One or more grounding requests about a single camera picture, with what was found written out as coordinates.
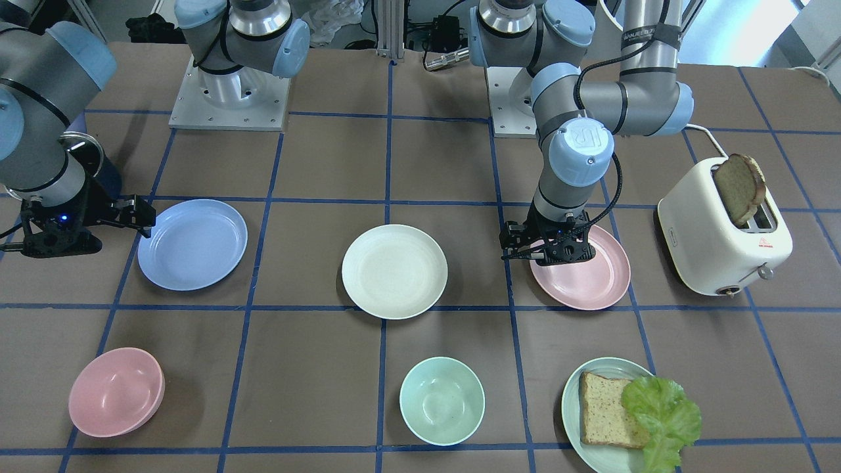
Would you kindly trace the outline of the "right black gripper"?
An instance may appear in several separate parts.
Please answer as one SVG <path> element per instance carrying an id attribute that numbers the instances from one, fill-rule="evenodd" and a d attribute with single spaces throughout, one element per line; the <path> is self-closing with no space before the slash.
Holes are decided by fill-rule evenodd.
<path id="1" fill-rule="evenodd" d="M 90 227 L 106 221 L 151 238 L 157 211 L 138 195 L 117 200 L 99 187 L 84 187 L 59 206 L 44 206 L 36 198 L 23 200 L 20 218 L 24 232 L 21 254 L 29 258 L 59 258 L 100 252 L 102 242 Z"/>

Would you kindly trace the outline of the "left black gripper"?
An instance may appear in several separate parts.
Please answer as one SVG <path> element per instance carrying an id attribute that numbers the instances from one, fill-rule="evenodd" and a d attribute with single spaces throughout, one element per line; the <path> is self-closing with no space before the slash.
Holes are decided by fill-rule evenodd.
<path id="1" fill-rule="evenodd" d="M 526 223 L 505 222 L 499 233 L 502 250 L 516 250 L 501 256 L 501 260 L 534 260 L 537 265 L 551 266 L 583 263 L 597 255 L 589 242 L 591 219 L 587 212 L 576 218 L 562 214 L 560 221 L 553 221 L 531 206 Z"/>

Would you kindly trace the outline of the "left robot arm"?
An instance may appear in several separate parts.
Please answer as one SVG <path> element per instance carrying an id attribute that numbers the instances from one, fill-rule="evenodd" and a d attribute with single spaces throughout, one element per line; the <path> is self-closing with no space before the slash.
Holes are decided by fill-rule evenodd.
<path id="1" fill-rule="evenodd" d="M 617 135 L 672 135 L 691 119 L 691 88 L 677 80 L 681 48 L 679 1 L 629 1 L 616 81 L 589 81 L 581 62 L 597 21 L 578 1 L 481 1 L 471 10 L 468 48 L 480 67 L 520 67 L 530 83 L 535 137 L 543 171 L 528 216 L 508 221 L 499 234 L 502 259 L 540 266 L 594 257 L 585 211 L 610 166 Z"/>

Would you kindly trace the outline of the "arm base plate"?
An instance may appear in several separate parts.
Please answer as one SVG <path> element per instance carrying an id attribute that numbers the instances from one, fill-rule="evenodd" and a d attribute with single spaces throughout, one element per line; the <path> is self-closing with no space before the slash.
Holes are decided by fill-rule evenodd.
<path id="1" fill-rule="evenodd" d="M 192 131 L 282 132 L 290 85 L 289 78 L 250 67 L 213 75 L 193 66 L 190 57 L 169 125 Z"/>
<path id="2" fill-rule="evenodd" d="M 493 135 L 532 139 L 537 135 L 532 111 L 532 76 L 523 67 L 488 67 L 486 83 Z"/>

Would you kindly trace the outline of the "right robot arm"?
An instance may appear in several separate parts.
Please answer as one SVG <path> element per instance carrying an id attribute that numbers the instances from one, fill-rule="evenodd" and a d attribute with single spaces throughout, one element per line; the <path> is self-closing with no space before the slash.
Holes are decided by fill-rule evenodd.
<path id="1" fill-rule="evenodd" d="M 286 1 L 177 1 L 177 27 L 212 102 L 220 78 L 243 69 L 294 77 L 304 65 L 311 30 Z M 150 238 L 156 210 L 138 195 L 108 185 L 118 173 L 107 159 L 90 171 L 61 142 L 72 122 L 105 89 L 117 69 L 108 45 L 79 24 L 60 21 L 37 35 L 2 20 L 2 186 L 18 195 L 21 242 L 3 252 L 29 258 L 96 254 L 91 228 L 129 228 Z"/>

